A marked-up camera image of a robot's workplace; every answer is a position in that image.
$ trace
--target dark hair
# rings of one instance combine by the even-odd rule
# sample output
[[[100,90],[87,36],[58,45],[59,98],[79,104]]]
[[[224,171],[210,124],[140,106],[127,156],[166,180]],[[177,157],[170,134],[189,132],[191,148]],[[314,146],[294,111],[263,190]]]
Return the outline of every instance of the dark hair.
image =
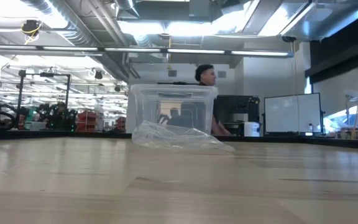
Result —
[[[201,80],[201,74],[208,69],[214,68],[213,65],[199,65],[196,69],[196,80],[199,82]]]

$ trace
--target plastic bin lid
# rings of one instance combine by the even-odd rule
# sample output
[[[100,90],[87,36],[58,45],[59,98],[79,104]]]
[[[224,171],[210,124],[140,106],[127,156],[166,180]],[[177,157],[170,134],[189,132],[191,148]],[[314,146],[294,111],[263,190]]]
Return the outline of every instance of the plastic bin lid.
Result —
[[[214,98],[216,98],[219,94],[218,88],[215,86],[156,84],[135,84],[131,86],[131,92],[133,93],[138,93],[142,90],[206,92],[212,94]]]

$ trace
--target black monitor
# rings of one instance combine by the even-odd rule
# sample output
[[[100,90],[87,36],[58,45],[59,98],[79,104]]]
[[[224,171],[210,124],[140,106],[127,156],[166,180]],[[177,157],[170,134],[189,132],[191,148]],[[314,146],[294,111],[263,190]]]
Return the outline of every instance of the black monitor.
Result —
[[[248,121],[259,123],[259,98],[257,96],[219,95],[214,101],[217,116],[222,124],[236,122],[234,114],[248,114]]]

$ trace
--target black metal frame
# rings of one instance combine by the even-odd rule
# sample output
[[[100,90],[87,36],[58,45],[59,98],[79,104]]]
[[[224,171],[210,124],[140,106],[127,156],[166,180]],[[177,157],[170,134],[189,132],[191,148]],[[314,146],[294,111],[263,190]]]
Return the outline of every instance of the black metal frame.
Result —
[[[71,82],[71,75],[70,74],[54,74],[54,73],[46,73],[42,72],[38,73],[26,73],[25,70],[19,71],[20,76],[20,84],[19,84],[19,98],[17,99],[17,110],[20,111],[21,104],[22,104],[22,94],[23,94],[23,86],[24,86],[24,78],[28,75],[39,75],[40,77],[54,77],[54,76],[66,76],[67,77],[67,88],[66,88],[66,100],[65,100],[65,110],[67,110],[68,106],[68,92],[70,91],[70,82]],[[16,127],[19,127],[19,120],[20,114],[16,114]]]
[[[324,118],[323,118],[324,112],[321,110],[321,95],[320,95],[320,93],[313,93],[313,86],[312,86],[312,93],[311,94],[318,94],[319,108],[320,108],[320,125],[321,125],[320,130],[321,130],[321,134],[324,134],[324,130],[325,130],[325,128],[324,128]],[[310,95],[310,94],[271,96],[271,97],[265,97],[264,98],[265,112],[262,115],[264,117],[264,136],[299,136],[301,134],[305,134],[305,132],[298,132],[298,134],[291,133],[291,132],[269,132],[268,134],[266,134],[266,99],[278,98],[278,97],[286,97],[286,96],[301,96],[301,95]]]

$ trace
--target light fixture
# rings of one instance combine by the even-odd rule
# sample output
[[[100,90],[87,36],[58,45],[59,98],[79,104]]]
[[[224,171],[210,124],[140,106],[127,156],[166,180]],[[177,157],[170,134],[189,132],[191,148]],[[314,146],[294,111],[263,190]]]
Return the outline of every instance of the light fixture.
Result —
[[[171,22],[166,33],[174,36],[191,37],[215,33],[210,22]]]
[[[242,56],[268,56],[268,57],[289,57],[290,52],[263,52],[263,51],[244,51],[244,50],[233,50],[232,55]]]
[[[107,52],[134,52],[134,53],[159,53],[160,49],[152,49],[152,48],[106,48]]]
[[[78,86],[104,86],[102,83],[71,83],[71,85],[78,85]]]
[[[50,82],[50,83],[57,83],[55,80],[53,80],[51,78],[45,78],[45,81]]]
[[[98,51],[97,47],[49,47],[45,46],[44,50],[68,50],[68,51]]]
[[[164,28],[159,22],[118,21],[121,31],[130,35],[163,34]]]
[[[36,46],[0,45],[1,50],[37,50]]]
[[[168,53],[224,54],[224,50],[168,49]]]
[[[18,91],[0,91],[0,94],[2,95],[18,95],[19,92]],[[55,92],[55,93],[51,93],[51,92],[29,92],[29,91],[23,91],[22,92],[23,95],[31,95],[31,96],[57,96],[57,95],[61,95],[61,96],[65,96],[66,93],[59,93],[59,92]],[[110,93],[110,94],[96,94],[96,96],[94,96],[93,94],[90,93],[70,93],[71,97],[87,97],[87,98],[100,98],[100,97],[105,97],[105,98],[113,98],[115,100],[125,100],[127,99],[127,97],[123,94],[118,94],[118,93]]]
[[[312,10],[312,8],[314,8],[314,6],[316,5],[316,3],[312,2],[305,10],[303,10],[301,12],[301,14],[299,14],[299,16],[297,16],[294,20],[292,20],[289,25],[286,26],[286,28],[284,30],[281,31],[281,35],[286,34],[290,29],[292,29],[293,26],[295,26],[302,18],[304,18],[304,16],[310,12],[310,10]]]
[[[274,12],[271,18],[266,22],[259,36],[276,36],[288,26],[291,21],[299,14],[302,9],[308,5],[304,3],[283,2]]]
[[[73,87],[70,87],[70,90],[74,91],[75,93],[84,93],[84,92],[82,92],[80,90],[74,89]]]

